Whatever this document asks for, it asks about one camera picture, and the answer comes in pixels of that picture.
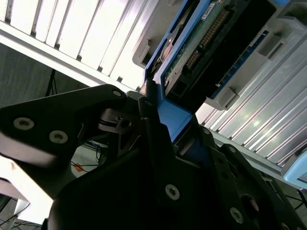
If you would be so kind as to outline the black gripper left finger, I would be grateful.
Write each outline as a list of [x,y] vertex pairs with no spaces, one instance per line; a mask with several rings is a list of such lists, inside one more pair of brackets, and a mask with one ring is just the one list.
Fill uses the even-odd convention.
[[132,99],[105,84],[10,105],[0,110],[2,156],[40,168],[66,167],[89,140],[124,137],[121,153],[134,148],[172,151],[157,106],[146,97]]

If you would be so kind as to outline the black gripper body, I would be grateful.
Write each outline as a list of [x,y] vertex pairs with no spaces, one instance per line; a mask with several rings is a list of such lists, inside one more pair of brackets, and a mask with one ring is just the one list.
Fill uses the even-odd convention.
[[134,150],[68,184],[46,230],[224,230],[213,173],[169,153]]

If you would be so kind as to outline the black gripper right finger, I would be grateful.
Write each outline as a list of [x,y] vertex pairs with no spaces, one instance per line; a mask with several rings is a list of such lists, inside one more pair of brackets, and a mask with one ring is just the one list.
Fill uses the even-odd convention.
[[198,161],[213,173],[225,230],[305,230],[277,181],[250,165],[230,144],[218,147],[212,133],[196,124]]

